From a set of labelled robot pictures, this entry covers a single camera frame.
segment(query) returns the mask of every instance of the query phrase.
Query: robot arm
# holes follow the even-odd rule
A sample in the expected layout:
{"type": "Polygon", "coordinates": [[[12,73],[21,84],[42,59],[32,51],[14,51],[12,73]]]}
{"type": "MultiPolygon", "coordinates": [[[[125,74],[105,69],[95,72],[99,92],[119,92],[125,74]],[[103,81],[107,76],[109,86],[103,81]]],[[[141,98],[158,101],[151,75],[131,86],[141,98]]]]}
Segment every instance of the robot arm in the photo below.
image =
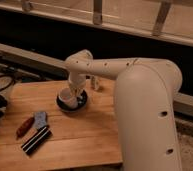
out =
{"type": "Polygon", "coordinates": [[[84,88],[84,74],[115,81],[114,109],[125,171],[181,171],[173,97],[182,76],[171,61],[147,58],[93,60],[87,50],[68,57],[69,86],[84,88]]]}

